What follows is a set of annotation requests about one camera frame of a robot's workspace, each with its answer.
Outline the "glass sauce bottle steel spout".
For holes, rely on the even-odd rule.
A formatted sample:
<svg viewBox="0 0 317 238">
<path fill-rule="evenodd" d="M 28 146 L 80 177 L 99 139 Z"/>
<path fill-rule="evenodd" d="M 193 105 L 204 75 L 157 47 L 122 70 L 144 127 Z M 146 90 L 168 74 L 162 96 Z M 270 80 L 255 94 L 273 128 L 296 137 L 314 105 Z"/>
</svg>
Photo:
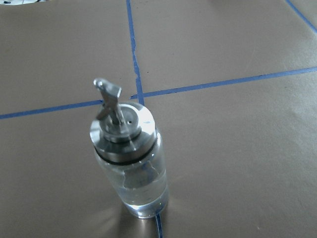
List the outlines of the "glass sauce bottle steel spout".
<svg viewBox="0 0 317 238">
<path fill-rule="evenodd" d="M 96 160 L 133 216 L 155 217 L 167 205 L 168 186 L 154 117 L 142 104 L 119 102 L 121 87 L 103 78 L 93 84 L 103 98 L 90 127 Z"/>
</svg>

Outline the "brown paper table cover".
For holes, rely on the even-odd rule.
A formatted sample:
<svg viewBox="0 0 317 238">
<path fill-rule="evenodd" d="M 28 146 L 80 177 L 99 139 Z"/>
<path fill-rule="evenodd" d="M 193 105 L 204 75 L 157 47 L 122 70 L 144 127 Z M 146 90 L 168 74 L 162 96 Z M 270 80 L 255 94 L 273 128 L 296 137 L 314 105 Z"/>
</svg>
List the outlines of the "brown paper table cover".
<svg viewBox="0 0 317 238">
<path fill-rule="evenodd" d="M 162 230 L 127 211 L 95 159 L 97 77 L 161 131 Z M 2 5 L 0 235 L 316 237 L 316 1 Z"/>
</svg>

